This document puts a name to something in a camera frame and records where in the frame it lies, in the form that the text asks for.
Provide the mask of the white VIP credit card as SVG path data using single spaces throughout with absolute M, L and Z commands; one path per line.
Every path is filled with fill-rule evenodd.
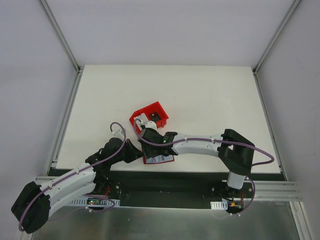
M 148 159 L 144 159 L 144 163 L 146 165 L 164 164 L 164 163 L 170 163 L 174 161 L 175 159 L 173 155 L 169 155 L 169 156 L 158 155 L 156 157 L 150 157 Z

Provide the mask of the red plastic bin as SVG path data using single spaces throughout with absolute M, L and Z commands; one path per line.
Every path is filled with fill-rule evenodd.
M 145 115 L 148 118 L 148 121 L 150 121 L 150 119 L 149 119 L 150 114 L 158 113 L 161 120 L 156 122 L 157 129 L 163 128 L 167 124 L 167 120 L 169 119 L 169 116 L 167 115 L 167 113 L 165 112 L 165 110 L 163 109 L 163 107 L 161 106 L 161 104 L 158 101 L 156 101 L 150 105 L 147 105 L 143 108 L 140 108 L 140 109 L 136 110 L 129 118 L 129 122 L 131 123 L 132 126 L 134 126 L 134 124 L 136 124 L 135 129 L 137 130 L 138 133 L 141 132 L 140 122 L 138 122 L 138 119 L 136 119 L 134 121 L 134 117 L 140 115 L 141 113 L 145 113 Z

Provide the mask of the red leather card holder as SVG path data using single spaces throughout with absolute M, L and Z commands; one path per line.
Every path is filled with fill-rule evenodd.
M 161 155 L 160 150 L 150 146 L 143 146 L 143 164 L 144 165 L 157 165 L 174 162 L 175 158 L 173 155 Z

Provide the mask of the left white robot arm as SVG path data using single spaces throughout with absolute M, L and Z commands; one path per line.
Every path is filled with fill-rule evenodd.
M 11 207 L 18 220 L 18 229 L 27 234 L 34 233 L 71 200 L 91 192 L 102 194 L 112 165 L 128 164 L 142 156 L 143 152 L 129 139 L 113 137 L 75 169 L 42 184 L 27 183 Z

